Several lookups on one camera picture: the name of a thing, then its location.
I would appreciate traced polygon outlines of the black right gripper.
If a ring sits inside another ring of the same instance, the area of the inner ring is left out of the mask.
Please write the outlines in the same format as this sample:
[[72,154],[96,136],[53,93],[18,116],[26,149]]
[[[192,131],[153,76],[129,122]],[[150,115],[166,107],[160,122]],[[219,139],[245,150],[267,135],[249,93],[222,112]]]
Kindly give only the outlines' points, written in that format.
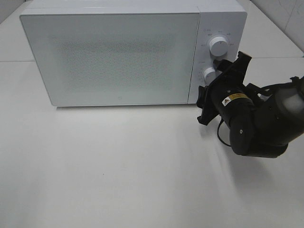
[[232,63],[229,60],[214,60],[214,69],[222,73],[228,72],[229,77],[220,76],[208,86],[199,86],[197,107],[202,109],[197,118],[202,125],[208,125],[218,115],[231,126],[241,115],[250,115],[254,110],[253,101],[246,95],[242,84],[252,57],[242,51]]

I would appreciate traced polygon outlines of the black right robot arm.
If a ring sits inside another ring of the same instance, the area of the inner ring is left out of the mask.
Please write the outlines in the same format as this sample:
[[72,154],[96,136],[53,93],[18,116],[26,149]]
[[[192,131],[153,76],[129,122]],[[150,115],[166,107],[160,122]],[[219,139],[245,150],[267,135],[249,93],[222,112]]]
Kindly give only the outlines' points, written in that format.
[[214,60],[220,74],[199,87],[198,122],[208,125],[215,117],[229,128],[228,146],[237,155],[276,158],[304,133],[304,80],[258,87],[244,85],[251,57],[239,52],[233,62]]

